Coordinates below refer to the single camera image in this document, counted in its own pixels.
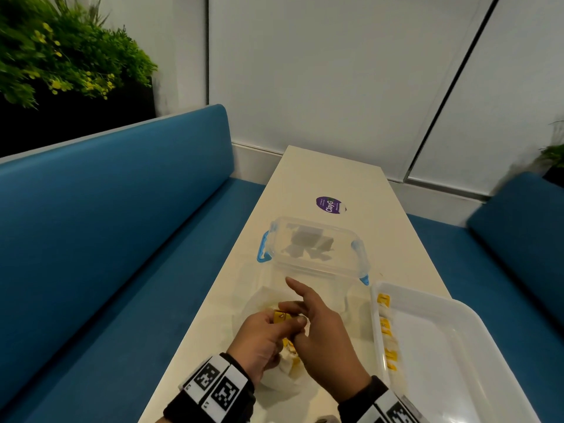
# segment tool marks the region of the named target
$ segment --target qr-like code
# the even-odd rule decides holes
[[[417,423],[411,418],[401,402],[396,402],[386,414],[393,423]]]
[[[219,376],[219,370],[211,364],[206,364],[204,368],[198,373],[194,381],[202,390],[206,390],[210,384],[212,384],[215,379]]]
[[[227,377],[223,377],[215,388],[211,397],[219,404],[224,411],[227,411],[231,403],[237,398],[239,388],[235,386]]]

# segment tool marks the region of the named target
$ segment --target transparent plastic lid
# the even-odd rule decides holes
[[[307,270],[357,277],[368,284],[370,264],[364,244],[350,230],[281,216],[272,222],[263,244],[264,261],[271,258]]]

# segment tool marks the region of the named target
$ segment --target person's right hand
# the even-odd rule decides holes
[[[286,284],[303,301],[285,301],[278,308],[286,313],[303,314],[310,320],[309,336],[302,331],[293,338],[308,374],[338,403],[352,398],[371,379],[356,356],[341,316],[329,309],[309,286],[291,277],[286,278]]]

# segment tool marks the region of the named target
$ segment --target white tray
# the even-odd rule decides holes
[[[540,423],[480,317],[460,301],[389,283],[370,289],[382,380],[390,386],[376,299],[390,295],[403,389],[430,423]]]

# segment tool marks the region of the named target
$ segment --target black planter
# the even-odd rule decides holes
[[[107,100],[74,91],[53,95],[43,83],[35,97],[37,109],[10,104],[0,95],[0,157],[156,117],[153,88],[132,80],[109,92]]]
[[[551,167],[543,178],[548,182],[564,187],[564,167]]]

